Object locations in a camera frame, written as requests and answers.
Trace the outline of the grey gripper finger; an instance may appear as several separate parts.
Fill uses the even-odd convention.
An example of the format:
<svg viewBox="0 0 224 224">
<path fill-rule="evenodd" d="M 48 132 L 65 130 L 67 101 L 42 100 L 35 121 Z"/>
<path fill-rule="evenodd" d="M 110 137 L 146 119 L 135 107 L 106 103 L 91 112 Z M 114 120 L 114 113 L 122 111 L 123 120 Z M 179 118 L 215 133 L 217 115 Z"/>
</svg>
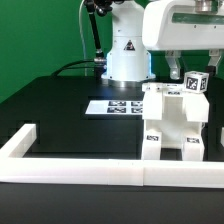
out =
<svg viewBox="0 0 224 224">
<path fill-rule="evenodd" d="M 219 64 L 221 63 L 223 59 L 223 50 L 222 49 L 211 49 L 209 51 L 209 62 L 206 67 L 206 71 L 209 74 L 217 74 Z"/>
<path fill-rule="evenodd" d="M 181 58 L 181 52 L 177 50 L 168 50 L 165 52 L 165 59 L 170 68 L 170 78 L 172 80 L 178 80 L 180 78 L 181 66 L 179 59 Z"/>
</svg>

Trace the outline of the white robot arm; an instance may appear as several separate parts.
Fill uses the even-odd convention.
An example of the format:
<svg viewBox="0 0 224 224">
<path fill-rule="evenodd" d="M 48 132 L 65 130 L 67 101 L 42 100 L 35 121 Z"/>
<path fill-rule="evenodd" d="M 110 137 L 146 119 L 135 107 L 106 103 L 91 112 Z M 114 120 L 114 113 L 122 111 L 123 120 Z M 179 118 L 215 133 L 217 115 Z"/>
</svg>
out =
<svg viewBox="0 0 224 224">
<path fill-rule="evenodd" d="M 224 0 L 155 0 L 145 7 L 125 0 L 112 7 L 113 45 L 104 81 L 126 86 L 152 79 L 152 51 L 165 53 L 173 80 L 181 77 L 183 51 L 207 50 L 209 70 L 218 71 L 224 56 Z"/>
</svg>

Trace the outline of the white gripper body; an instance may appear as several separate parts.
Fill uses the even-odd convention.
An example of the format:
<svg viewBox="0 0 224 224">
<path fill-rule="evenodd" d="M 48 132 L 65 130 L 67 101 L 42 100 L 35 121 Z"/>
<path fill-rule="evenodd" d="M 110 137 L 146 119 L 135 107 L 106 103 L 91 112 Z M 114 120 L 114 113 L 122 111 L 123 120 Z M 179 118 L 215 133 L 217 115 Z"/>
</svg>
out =
<svg viewBox="0 0 224 224">
<path fill-rule="evenodd" d="M 201 14 L 194 0 L 151 2 L 144 10 L 142 41 L 152 51 L 224 49 L 224 3 L 217 13 Z"/>
</svg>

